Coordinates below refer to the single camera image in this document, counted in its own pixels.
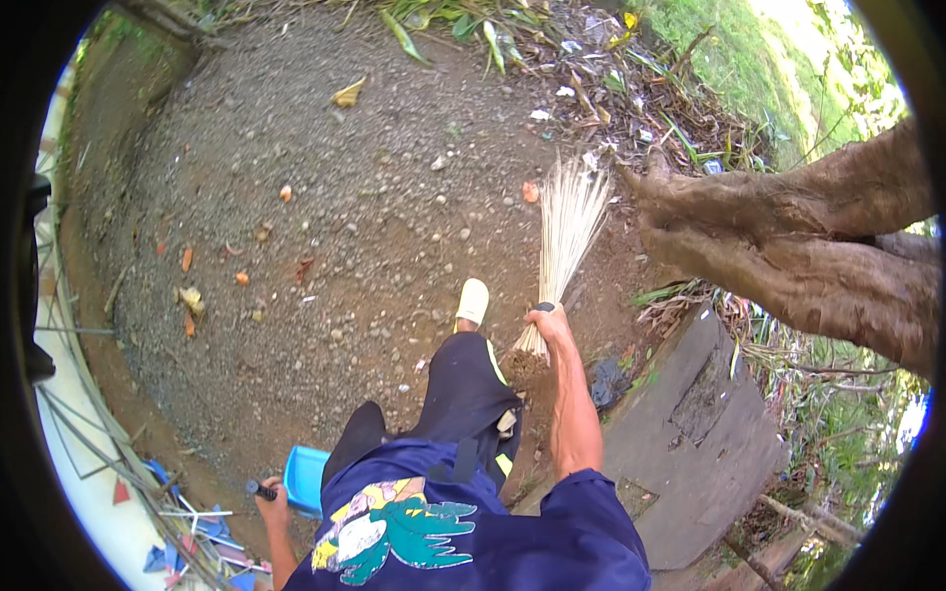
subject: blue plastic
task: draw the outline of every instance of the blue plastic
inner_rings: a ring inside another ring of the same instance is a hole
[[[314,519],[322,519],[322,472],[328,456],[327,451],[296,445],[289,452],[283,471],[289,504]]]

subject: black strap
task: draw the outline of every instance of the black strap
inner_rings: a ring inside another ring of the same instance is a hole
[[[457,443],[457,458],[453,462],[453,475],[447,473],[447,466],[441,461],[427,471],[428,478],[435,482],[465,483],[473,479],[476,472],[477,441],[465,438]]]

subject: person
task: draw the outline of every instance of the person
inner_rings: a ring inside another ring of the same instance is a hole
[[[352,414],[325,465],[325,518],[301,563],[289,540],[286,490],[278,477],[263,482],[277,491],[273,502],[256,497],[276,591],[650,588],[643,544],[601,474],[598,414],[561,304],[525,317],[548,343],[558,379],[549,441],[556,484],[540,516],[510,515],[499,501],[516,457],[521,401],[477,332],[488,301],[486,286],[467,280],[454,334],[430,362],[414,429],[388,434],[374,402]],[[516,422],[500,433],[510,415]]]

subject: broom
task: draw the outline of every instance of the broom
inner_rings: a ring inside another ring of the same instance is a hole
[[[562,164],[561,158],[540,187],[542,206],[542,259],[539,262],[538,300],[560,302],[571,276],[603,226],[611,180],[594,173],[582,159]],[[510,352],[513,374],[536,375],[549,367],[549,347],[538,327],[529,324]]]

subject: concrete slab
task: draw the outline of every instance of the concrete slab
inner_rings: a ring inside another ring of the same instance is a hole
[[[604,428],[603,472],[618,483],[628,512],[639,515],[635,525],[654,570],[699,558],[751,507],[782,456],[741,359],[729,379],[735,343],[711,306],[680,325],[654,355],[651,383],[627,394]],[[538,514],[552,485],[538,487],[514,513]]]

